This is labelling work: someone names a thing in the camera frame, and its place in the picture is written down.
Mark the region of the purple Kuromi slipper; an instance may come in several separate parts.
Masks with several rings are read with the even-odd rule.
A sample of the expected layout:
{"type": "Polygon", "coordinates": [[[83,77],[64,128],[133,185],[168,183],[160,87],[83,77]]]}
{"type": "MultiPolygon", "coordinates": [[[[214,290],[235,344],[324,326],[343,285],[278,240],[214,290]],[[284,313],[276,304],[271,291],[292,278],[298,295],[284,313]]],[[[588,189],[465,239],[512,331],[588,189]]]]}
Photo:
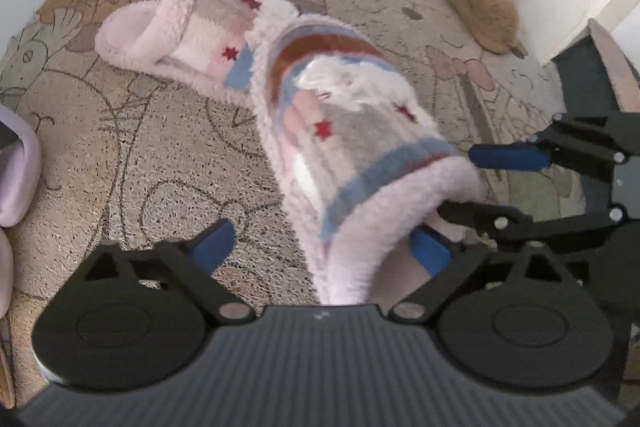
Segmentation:
{"type": "Polygon", "coordinates": [[[11,228],[25,217],[41,173],[41,148],[32,127],[2,105],[1,226],[11,228]]]}
{"type": "Polygon", "coordinates": [[[8,236],[0,230],[0,317],[9,310],[14,277],[14,258],[8,236]]]}

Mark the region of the striped knit slipper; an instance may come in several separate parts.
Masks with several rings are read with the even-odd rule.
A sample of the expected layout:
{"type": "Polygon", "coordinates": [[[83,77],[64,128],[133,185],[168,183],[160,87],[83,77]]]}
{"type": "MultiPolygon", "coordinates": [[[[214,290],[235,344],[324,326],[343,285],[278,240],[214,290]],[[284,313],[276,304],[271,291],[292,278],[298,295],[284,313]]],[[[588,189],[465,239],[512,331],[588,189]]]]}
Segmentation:
{"type": "Polygon", "coordinates": [[[476,202],[472,162],[442,135],[407,78],[339,20],[299,15],[259,39],[250,80],[257,127],[283,208],[325,306],[390,309],[445,263],[420,263],[411,233],[476,202]]]}
{"type": "Polygon", "coordinates": [[[149,0],[114,11],[94,39],[104,62],[251,108],[256,48],[299,16],[288,0],[149,0]]]}

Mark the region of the cartoon patterned door mat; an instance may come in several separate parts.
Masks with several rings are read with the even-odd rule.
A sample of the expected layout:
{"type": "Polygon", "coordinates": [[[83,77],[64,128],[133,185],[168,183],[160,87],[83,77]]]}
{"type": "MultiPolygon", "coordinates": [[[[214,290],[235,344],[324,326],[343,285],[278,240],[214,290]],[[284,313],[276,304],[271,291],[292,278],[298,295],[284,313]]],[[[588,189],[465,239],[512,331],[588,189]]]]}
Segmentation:
{"type": "MultiPolygon", "coordinates": [[[[8,231],[15,275],[2,372],[17,404],[44,384],[32,326],[97,243],[138,248],[228,218],[238,245],[218,280],[253,306],[314,301],[252,113],[96,55],[103,21],[135,1],[47,0],[2,57],[1,101],[42,147],[39,190],[8,231]]],[[[524,46],[482,50],[444,0],[291,1],[369,36],[459,148],[525,138],[564,107],[552,66],[524,46]]]]}

